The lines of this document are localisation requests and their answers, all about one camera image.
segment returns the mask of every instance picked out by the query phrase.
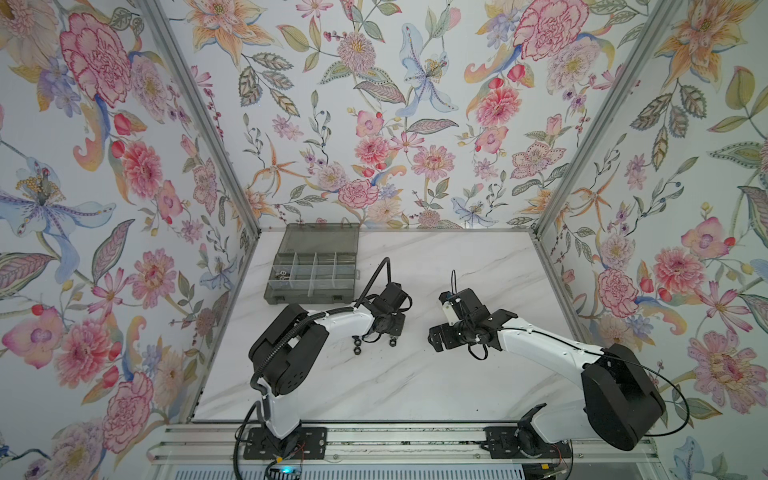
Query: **green leaf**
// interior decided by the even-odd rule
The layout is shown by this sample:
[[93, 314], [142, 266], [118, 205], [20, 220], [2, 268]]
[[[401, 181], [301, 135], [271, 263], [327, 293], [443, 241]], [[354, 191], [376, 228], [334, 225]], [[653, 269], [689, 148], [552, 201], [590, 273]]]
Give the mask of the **green leaf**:
[[707, 116], [707, 99], [704, 93], [693, 85], [680, 86], [680, 99], [683, 102], [683, 108], [695, 118], [704, 118]]
[[370, 38], [373, 38], [374, 40], [378, 40], [380, 42], [384, 42], [382, 30], [381, 28], [379, 28], [379, 26], [375, 22], [371, 22], [370, 20], [368, 20], [367, 22], [363, 22], [362, 27], [363, 29], [365, 29], [366, 33]]
[[711, 157], [729, 160], [744, 168], [760, 168], [763, 160], [760, 157], [760, 149], [763, 147], [755, 141], [743, 141], [731, 144], [719, 150], [707, 152]]
[[768, 107], [768, 87], [765, 87], [757, 95], [757, 99], [755, 100], [755, 104], [752, 105], [752, 111], [750, 112], [750, 116], [754, 117], [755, 114], [761, 112], [765, 107]]
[[341, 61], [336, 61], [332, 63], [327, 69], [326, 73], [323, 74], [323, 78], [320, 80], [320, 84], [326, 84], [330, 81], [334, 81], [337, 78], [344, 78], [349, 77], [352, 74], [352, 71], [344, 65]]
[[732, 117], [724, 118], [720, 122], [717, 123], [714, 127], [710, 127], [707, 130], [712, 131], [718, 134], [725, 133], [727, 131], [732, 131], [736, 128], [738, 128], [742, 123], [749, 120], [747, 117], [743, 117], [740, 115], [734, 115]]
[[298, 52], [305, 52], [310, 49], [310, 42], [306, 36], [296, 27], [291, 25], [278, 25], [277, 29], [283, 34], [288, 45]]
[[641, 23], [627, 30], [627, 33], [625, 33], [624, 37], [621, 38], [621, 41], [619, 41], [619, 45], [616, 45], [616, 48], [619, 48], [620, 46], [624, 45], [628, 41], [635, 40], [637, 37], [640, 36], [640, 33], [643, 31], [643, 28], [645, 28], [645, 24]]
[[725, 92], [725, 104], [732, 110], [741, 110], [750, 103], [753, 93], [755, 93], [755, 76], [745, 67], [734, 67], [733, 77]]
[[541, 186], [541, 180], [539, 180], [538, 178], [532, 178], [532, 179], [528, 180], [527, 182], [525, 182], [524, 184], [517, 185], [516, 187], [512, 188], [511, 195], [513, 197], [516, 197], [517, 195], [525, 192], [527, 189], [533, 187], [534, 185], [536, 187], [540, 187]]
[[750, 201], [752, 229], [768, 248], [768, 194], [757, 187], [739, 187]]
[[768, 333], [768, 298], [760, 295], [739, 295], [752, 311], [755, 323]]
[[690, 168], [696, 164], [697, 160], [699, 160], [699, 157], [691, 157], [688, 160], [684, 161], [683, 164], [680, 165], [679, 168], [677, 168], [677, 172], [675, 172], [675, 175], [680, 175], [684, 171], [690, 170]]

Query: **peony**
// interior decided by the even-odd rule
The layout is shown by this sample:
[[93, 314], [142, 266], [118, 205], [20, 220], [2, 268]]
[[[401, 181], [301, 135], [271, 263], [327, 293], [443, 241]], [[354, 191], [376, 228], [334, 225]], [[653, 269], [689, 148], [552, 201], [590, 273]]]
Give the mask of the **peony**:
[[56, 56], [58, 20], [47, 0], [4, 0], [0, 48], [25, 67], [47, 68]]
[[372, 222], [384, 223], [401, 212], [400, 202], [394, 198], [381, 198], [368, 209]]
[[490, 154], [495, 154], [502, 146], [502, 141], [507, 137], [507, 127], [490, 127], [486, 129], [475, 142], [475, 149], [481, 148]]
[[491, 90], [480, 102], [477, 118], [483, 127], [502, 125], [520, 110], [520, 94], [512, 87]]
[[129, 188], [139, 197], [152, 198], [163, 179], [160, 157], [154, 148], [147, 147], [143, 141], [135, 141], [123, 154], [123, 175]]
[[51, 362], [63, 334], [61, 316], [51, 307], [42, 310], [39, 316], [17, 323], [2, 336], [2, 344], [23, 358], [24, 363], [41, 369]]
[[367, 111], [360, 111], [357, 114], [356, 132], [358, 137], [365, 137], [367, 135], [376, 135], [381, 131], [383, 126], [384, 126], [384, 118], [379, 118], [376, 115]]
[[632, 327], [627, 325], [622, 319], [618, 319], [609, 313], [600, 317], [598, 333], [606, 345], [610, 346], [618, 343], [627, 348], [637, 350], [637, 342], [635, 341]]
[[379, 188], [368, 180], [358, 179], [339, 189], [339, 201], [350, 208], [363, 208], [379, 198]]
[[521, 58], [555, 55], [576, 39], [588, 16], [582, 0], [534, 0], [523, 13], [512, 46], [522, 45]]
[[130, 382], [120, 382], [118, 392], [109, 399], [104, 417], [104, 447], [114, 453], [125, 450], [147, 423], [151, 410], [152, 380], [143, 372]]
[[728, 254], [725, 240], [725, 230], [717, 217], [707, 218], [696, 228], [688, 230], [681, 237], [683, 245], [690, 248], [699, 258], [715, 258]]
[[216, 168], [213, 161], [209, 158], [205, 165], [200, 165], [192, 170], [194, 174], [194, 193], [192, 197], [199, 204], [205, 205], [205, 211], [210, 215], [216, 208], [218, 197], [218, 186], [216, 184]]
[[78, 383], [88, 383], [107, 363], [112, 341], [106, 324], [86, 319], [73, 325], [61, 343], [63, 353], [56, 357], [59, 385], [73, 389]]
[[563, 158], [564, 154], [564, 148], [552, 148], [544, 142], [536, 141], [526, 151], [512, 155], [512, 164], [515, 169], [511, 176], [514, 178], [533, 177]]
[[384, 137], [364, 137], [355, 148], [355, 156], [364, 164], [376, 165], [389, 155], [389, 142]]
[[423, 148], [413, 157], [414, 165], [411, 167], [416, 174], [424, 174], [428, 179], [436, 182], [448, 176], [446, 172], [453, 170], [454, 154], [448, 152], [445, 147], [432, 145], [429, 150]]
[[333, 162], [333, 165], [326, 165], [317, 173], [317, 184], [324, 190], [337, 191], [346, 182], [347, 177], [344, 167], [339, 162]]
[[634, 253], [634, 240], [630, 241], [617, 233], [608, 237], [600, 245], [600, 256], [603, 263], [614, 270], [625, 271], [629, 260], [632, 258], [632, 253]]
[[615, 316], [627, 318], [637, 312], [634, 299], [638, 291], [632, 279], [619, 270], [608, 269], [598, 277], [600, 300]]
[[595, 40], [584, 37], [552, 57], [547, 75], [549, 93], [570, 87], [586, 77], [600, 52], [600, 45]]
[[419, 215], [419, 228], [436, 228], [440, 224], [440, 214], [435, 210], [424, 210]]
[[99, 420], [73, 423], [58, 434], [48, 461], [48, 478], [82, 480], [90, 478], [101, 460], [104, 433]]
[[112, 27], [90, 13], [69, 15], [69, 31], [59, 36], [61, 54], [80, 89], [114, 108], [131, 88], [131, 63]]
[[127, 281], [134, 286], [134, 298], [144, 298], [144, 309], [156, 307], [159, 296], [176, 291], [174, 259], [165, 254], [164, 248], [155, 250], [154, 255], [151, 251], [144, 252], [144, 263], [137, 261], [134, 267], [139, 273], [129, 276]]
[[184, 384], [184, 358], [173, 350], [163, 354], [154, 377], [154, 402], [164, 409], [174, 402]]
[[663, 248], [656, 255], [654, 273], [661, 286], [672, 293], [693, 293], [706, 276], [704, 265], [682, 247]]
[[730, 407], [738, 413], [750, 412], [750, 407], [759, 403], [766, 406], [766, 390], [760, 386], [768, 380], [764, 366], [752, 365], [757, 354], [751, 348], [737, 351], [739, 336], [727, 330], [725, 336], [717, 332], [705, 333], [703, 343], [690, 339], [688, 356], [699, 363], [694, 369], [694, 388], [705, 395], [712, 394], [712, 400], [725, 406], [728, 394]]
[[157, 191], [157, 208], [160, 211], [160, 216], [168, 223], [171, 223], [171, 218], [184, 211], [181, 200], [176, 195], [176, 188], [170, 180], [163, 182], [163, 187]]
[[357, 74], [364, 74], [376, 63], [373, 43], [362, 33], [353, 31], [339, 42], [341, 62]]
[[154, 62], [143, 55], [135, 55], [131, 64], [131, 92], [152, 118], [163, 123], [165, 85]]

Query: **black bracket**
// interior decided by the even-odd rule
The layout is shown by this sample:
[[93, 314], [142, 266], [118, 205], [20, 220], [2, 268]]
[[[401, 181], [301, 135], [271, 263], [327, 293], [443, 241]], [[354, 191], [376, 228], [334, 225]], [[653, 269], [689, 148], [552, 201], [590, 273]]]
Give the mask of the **black bracket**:
[[488, 451], [494, 460], [500, 458], [560, 458], [571, 456], [571, 448], [568, 443], [560, 442], [557, 447], [551, 444], [542, 443], [535, 449], [523, 452], [520, 438], [516, 435], [517, 427], [485, 427], [485, 442], [488, 444]]
[[[295, 445], [303, 446], [302, 452], [296, 453], [295, 458], [304, 460], [323, 460], [326, 457], [326, 440], [328, 429], [321, 427], [299, 427], [294, 431], [298, 439]], [[285, 455], [284, 441], [277, 439], [269, 429], [253, 427], [248, 432], [248, 439], [243, 450], [245, 460], [274, 460]]]

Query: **marble surface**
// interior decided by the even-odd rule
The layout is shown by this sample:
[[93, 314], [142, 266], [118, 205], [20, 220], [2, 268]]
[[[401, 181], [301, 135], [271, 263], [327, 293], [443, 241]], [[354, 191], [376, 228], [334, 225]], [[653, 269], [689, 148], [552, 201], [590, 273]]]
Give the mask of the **marble surface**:
[[[263, 298], [282, 237], [282, 232], [264, 232], [259, 240], [195, 420], [240, 421], [257, 397], [248, 385], [253, 367], [247, 354], [284, 308]], [[358, 294], [383, 257], [392, 259], [392, 281], [414, 300], [402, 336], [394, 348], [388, 336], [363, 343], [360, 356], [354, 355], [351, 338], [326, 344], [292, 394], [299, 396], [302, 420], [516, 419], [538, 403], [579, 396], [565, 378], [523, 357], [491, 349], [479, 362], [466, 348], [436, 353], [427, 342], [429, 328], [445, 322], [437, 299], [450, 290], [453, 269], [458, 288], [472, 288], [490, 311], [510, 310], [571, 337], [527, 233], [361, 232]], [[371, 291], [380, 293], [385, 283], [382, 272]]]

